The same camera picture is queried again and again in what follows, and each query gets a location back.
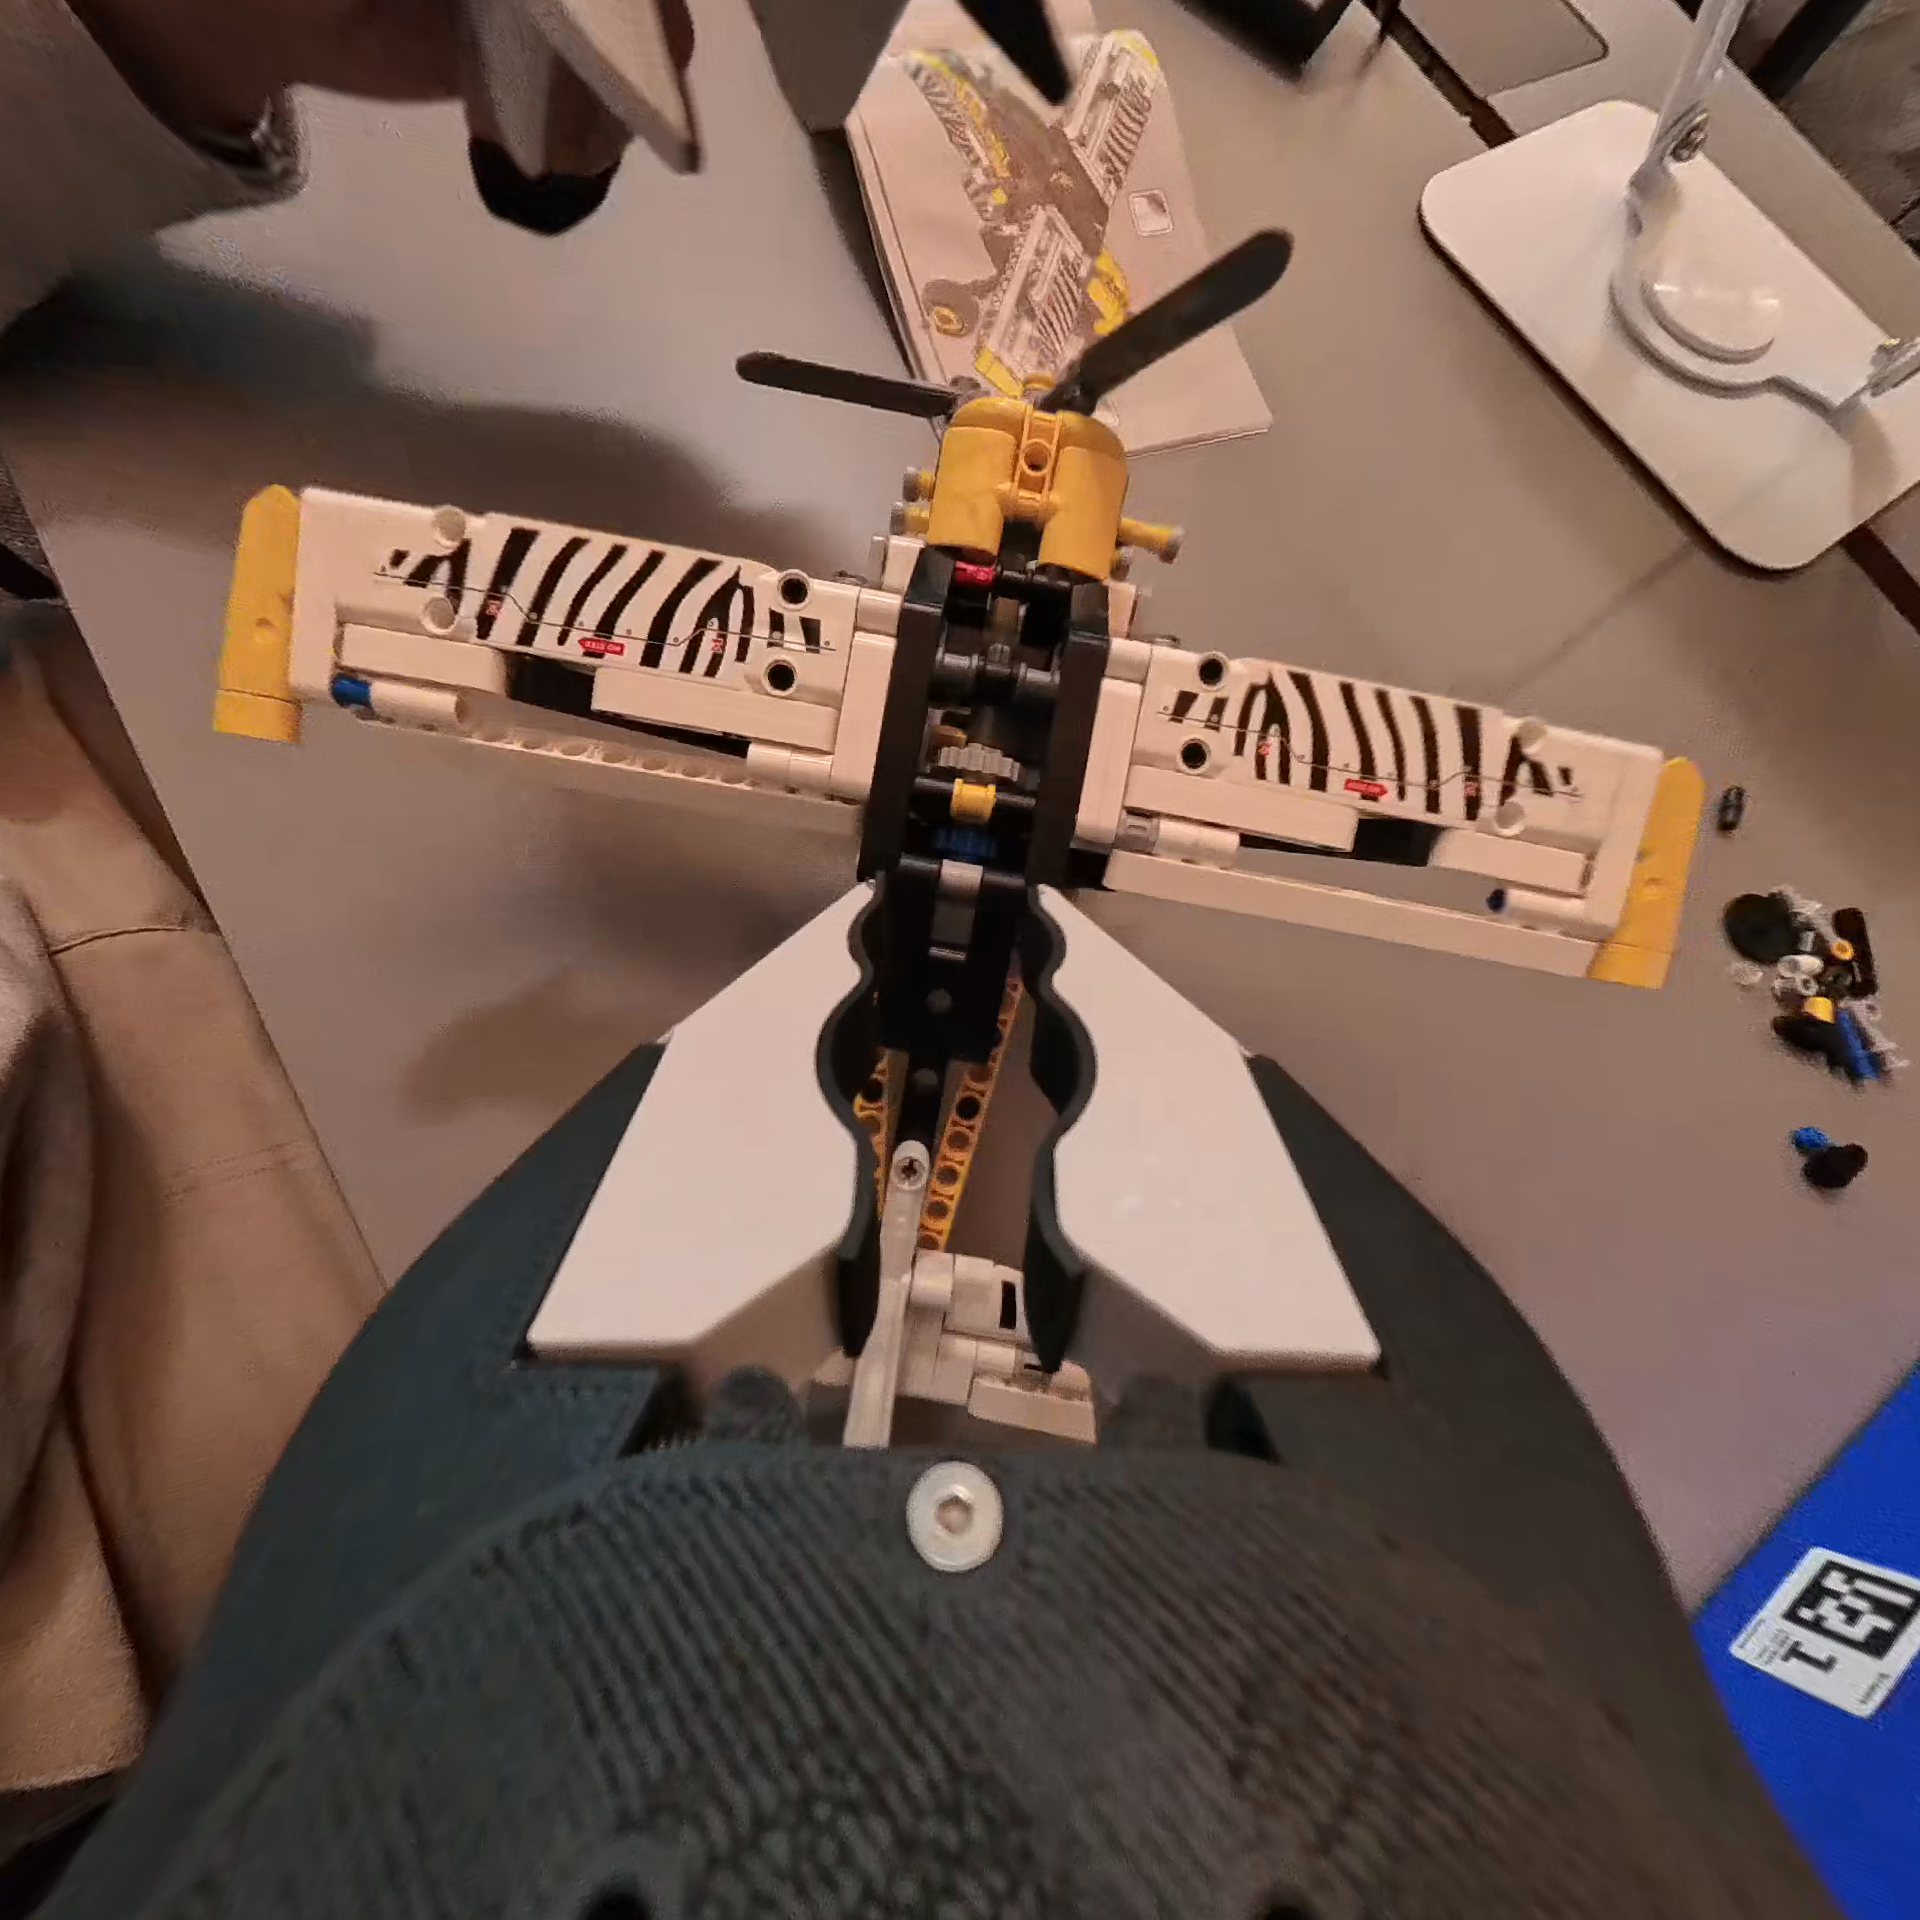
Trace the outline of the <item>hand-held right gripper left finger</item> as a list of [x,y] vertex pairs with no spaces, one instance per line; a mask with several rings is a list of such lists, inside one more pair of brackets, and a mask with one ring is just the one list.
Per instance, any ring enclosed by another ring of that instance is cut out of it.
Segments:
[[821,1039],[854,991],[859,881],[669,1029],[525,1331],[538,1360],[803,1384],[840,1349],[834,1257],[872,1198]]

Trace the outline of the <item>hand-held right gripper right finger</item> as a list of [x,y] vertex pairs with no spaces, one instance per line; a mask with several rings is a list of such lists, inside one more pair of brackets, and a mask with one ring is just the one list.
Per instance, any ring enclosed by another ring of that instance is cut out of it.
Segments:
[[1050,1110],[1026,1219],[1039,1366],[1368,1371],[1377,1336],[1253,1055],[1064,896],[1029,911],[1026,997]]

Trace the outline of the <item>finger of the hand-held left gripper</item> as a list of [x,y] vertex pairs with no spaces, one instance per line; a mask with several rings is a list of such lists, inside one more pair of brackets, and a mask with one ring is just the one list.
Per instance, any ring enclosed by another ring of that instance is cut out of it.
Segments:
[[840,131],[905,1],[749,1],[775,79],[808,134]]

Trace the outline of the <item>lego instruction booklet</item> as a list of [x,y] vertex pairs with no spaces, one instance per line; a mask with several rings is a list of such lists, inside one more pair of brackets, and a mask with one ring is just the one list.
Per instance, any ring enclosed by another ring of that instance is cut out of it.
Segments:
[[1214,255],[1152,40],[1043,5],[1046,104],[958,5],[909,5],[845,120],[914,376],[1046,391]]

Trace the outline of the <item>lego airplane model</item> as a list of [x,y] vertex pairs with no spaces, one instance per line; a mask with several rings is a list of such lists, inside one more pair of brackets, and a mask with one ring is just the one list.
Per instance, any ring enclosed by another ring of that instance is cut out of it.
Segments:
[[871,577],[319,486],[243,508],[216,732],[294,744],[330,710],[854,828],[861,977],[821,1071],[872,1195],[834,1257],[840,1349],[803,1382],[847,1391],[851,1449],[888,1447],[901,1400],[1088,1444],[1123,1382],[1043,1371],[1026,1333],[1050,1120],[1029,1067],[1035,897],[1634,989],[1669,973],[1705,804],[1689,759],[1136,636],[1123,561],[1174,559],[1181,533],[1123,512],[1096,405],[1267,294],[1288,255],[1285,230],[1254,233],[1016,398],[744,353],[765,389],[942,428]]

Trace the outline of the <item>person's left forearm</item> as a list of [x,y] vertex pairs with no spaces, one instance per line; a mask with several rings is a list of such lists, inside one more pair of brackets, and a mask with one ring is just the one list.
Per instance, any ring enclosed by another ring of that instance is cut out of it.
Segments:
[[1,325],[72,271],[304,181],[282,96],[242,134],[179,134],[61,1],[1,5]]

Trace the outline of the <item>loose small lego pieces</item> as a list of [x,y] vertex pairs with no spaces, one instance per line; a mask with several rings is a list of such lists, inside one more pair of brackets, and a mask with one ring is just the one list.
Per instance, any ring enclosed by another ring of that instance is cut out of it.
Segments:
[[1747,888],[1718,909],[1731,977],[1770,1004],[1776,1047],[1834,1083],[1883,1088],[1903,1070],[1880,1022],[1880,973],[1862,909],[1825,907],[1791,884]]

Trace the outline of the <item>person's beige trousers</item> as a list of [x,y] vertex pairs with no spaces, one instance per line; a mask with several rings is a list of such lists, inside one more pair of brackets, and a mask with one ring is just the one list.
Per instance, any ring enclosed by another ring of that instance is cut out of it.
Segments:
[[3,600],[3,1849],[104,1793],[382,1281],[63,608]]

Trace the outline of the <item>white monitor stand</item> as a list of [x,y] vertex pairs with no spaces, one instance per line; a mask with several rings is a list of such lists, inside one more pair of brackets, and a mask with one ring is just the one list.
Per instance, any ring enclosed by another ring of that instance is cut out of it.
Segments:
[[1794,571],[1914,537],[1914,259],[1735,68],[1745,5],[1632,65],[1512,87],[1512,134],[1434,174],[1431,246],[1727,558]]

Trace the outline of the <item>blue plastic bin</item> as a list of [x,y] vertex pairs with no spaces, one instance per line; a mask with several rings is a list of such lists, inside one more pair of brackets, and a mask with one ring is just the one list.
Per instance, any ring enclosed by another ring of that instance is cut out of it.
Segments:
[[1777,1809],[1855,1918],[1918,1915],[1918,1379],[1696,1614]]

